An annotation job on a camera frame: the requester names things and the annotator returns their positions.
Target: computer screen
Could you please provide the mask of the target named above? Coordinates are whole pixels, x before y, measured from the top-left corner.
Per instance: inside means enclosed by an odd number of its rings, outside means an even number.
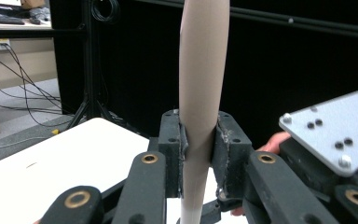
[[[21,6],[21,0],[0,0],[0,6]]]

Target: metal plate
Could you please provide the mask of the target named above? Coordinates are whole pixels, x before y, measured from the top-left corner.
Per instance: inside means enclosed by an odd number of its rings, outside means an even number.
[[[337,175],[358,170],[358,91],[284,114],[279,124]]]

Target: beige pipe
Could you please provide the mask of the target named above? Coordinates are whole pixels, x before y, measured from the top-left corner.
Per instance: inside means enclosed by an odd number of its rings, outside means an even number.
[[[189,148],[181,223],[199,224],[225,72],[229,0],[185,0],[179,55],[179,117]]]

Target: table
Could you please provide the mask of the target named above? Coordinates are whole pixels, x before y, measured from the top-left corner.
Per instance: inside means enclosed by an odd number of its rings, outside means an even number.
[[[0,223],[33,223],[69,188],[88,185],[101,192],[127,177],[148,139],[105,119],[90,119],[0,161]],[[205,202],[215,199],[211,170]],[[167,223],[180,216],[180,200],[167,200]],[[220,223],[247,223],[223,214]]]
[[[0,31],[5,30],[27,30],[27,31],[41,31],[41,30],[51,30],[51,22],[43,21],[41,25],[34,25],[24,20],[25,25],[14,25],[14,24],[0,24]],[[57,77],[56,64],[55,64],[55,54],[53,48],[53,42],[50,39],[49,41],[27,41],[29,45],[26,46],[19,44],[14,47],[14,49],[19,53],[21,59],[21,65],[25,68],[28,74],[32,77],[33,81],[47,80]],[[18,71],[18,66],[12,61],[9,54],[5,56],[3,62],[9,67]],[[3,65],[0,64],[0,89],[18,86],[21,85],[22,81],[15,77],[14,74],[11,74]]]

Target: bolt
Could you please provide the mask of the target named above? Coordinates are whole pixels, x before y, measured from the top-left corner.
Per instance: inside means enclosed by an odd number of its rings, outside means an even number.
[[[315,124],[313,124],[312,122],[309,122],[309,123],[307,124],[307,127],[308,127],[308,129],[314,129],[314,128],[315,128]]]
[[[343,155],[339,159],[338,164],[342,168],[350,168],[351,167],[351,157],[348,155]]]
[[[223,190],[220,191],[219,197],[220,197],[220,199],[225,200],[226,194],[225,194],[225,192]]]
[[[310,111],[312,111],[312,112],[318,112],[318,108],[316,108],[316,106],[311,106],[310,107]]]
[[[289,113],[285,113],[283,115],[283,123],[291,123],[292,122],[292,116]]]
[[[316,119],[315,124],[318,126],[322,126],[324,124],[324,122],[321,119]]]

